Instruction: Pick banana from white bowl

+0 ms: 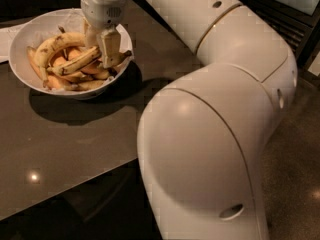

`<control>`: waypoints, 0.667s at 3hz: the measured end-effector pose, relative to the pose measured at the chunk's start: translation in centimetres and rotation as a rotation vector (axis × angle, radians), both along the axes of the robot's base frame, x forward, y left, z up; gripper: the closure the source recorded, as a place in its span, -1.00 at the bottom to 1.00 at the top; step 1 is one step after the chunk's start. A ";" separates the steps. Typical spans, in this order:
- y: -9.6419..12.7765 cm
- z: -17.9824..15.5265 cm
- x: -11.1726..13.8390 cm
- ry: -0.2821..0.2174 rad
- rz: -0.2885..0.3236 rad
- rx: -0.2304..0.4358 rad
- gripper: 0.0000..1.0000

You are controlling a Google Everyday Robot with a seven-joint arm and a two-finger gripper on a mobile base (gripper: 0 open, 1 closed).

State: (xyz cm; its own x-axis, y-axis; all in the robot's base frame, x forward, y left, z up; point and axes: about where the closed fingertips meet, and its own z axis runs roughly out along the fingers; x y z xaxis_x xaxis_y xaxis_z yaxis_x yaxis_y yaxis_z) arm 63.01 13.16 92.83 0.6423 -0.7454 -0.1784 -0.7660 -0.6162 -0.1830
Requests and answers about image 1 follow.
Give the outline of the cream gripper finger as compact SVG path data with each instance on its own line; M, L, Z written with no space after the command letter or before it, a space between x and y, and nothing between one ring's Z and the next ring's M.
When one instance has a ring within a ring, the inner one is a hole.
M85 46L87 48L97 46L97 35L99 34L99 30L93 27L86 19L83 19L83 31L85 35Z
M97 42L101 51L102 66L112 67L120 62L121 34L115 26L111 26L97 34Z

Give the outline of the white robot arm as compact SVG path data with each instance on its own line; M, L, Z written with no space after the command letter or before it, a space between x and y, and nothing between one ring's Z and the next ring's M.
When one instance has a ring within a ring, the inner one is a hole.
M261 153L288 110L288 44L238 0L146 0L200 61L149 101L137 131L142 179L164 240L269 240ZM102 42L124 0L81 0Z

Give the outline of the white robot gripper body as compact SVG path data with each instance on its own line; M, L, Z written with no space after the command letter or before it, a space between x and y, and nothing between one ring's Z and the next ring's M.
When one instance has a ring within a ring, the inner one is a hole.
M124 14L125 0L80 0L83 15L91 26L106 29L118 25Z

